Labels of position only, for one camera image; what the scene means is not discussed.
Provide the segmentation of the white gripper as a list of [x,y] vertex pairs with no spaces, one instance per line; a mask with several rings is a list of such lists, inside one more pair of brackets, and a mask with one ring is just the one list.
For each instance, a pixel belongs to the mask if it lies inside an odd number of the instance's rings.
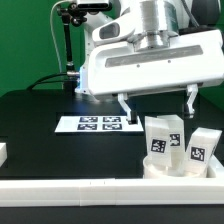
[[192,119],[198,87],[224,82],[222,35],[218,30],[181,35],[165,49],[136,52],[128,42],[95,48],[89,57],[88,87],[92,95],[118,94],[129,125],[137,124],[137,113],[126,100],[144,95],[186,88],[184,116]]

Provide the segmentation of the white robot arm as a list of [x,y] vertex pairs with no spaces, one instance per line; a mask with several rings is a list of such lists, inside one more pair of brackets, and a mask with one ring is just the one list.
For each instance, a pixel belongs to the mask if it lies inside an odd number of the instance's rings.
[[185,90],[187,112],[200,87],[224,82],[219,30],[181,35],[190,2],[119,0],[120,15],[104,23],[89,19],[93,49],[87,59],[87,87],[96,98],[116,97],[130,124],[137,115],[126,104],[132,96]]

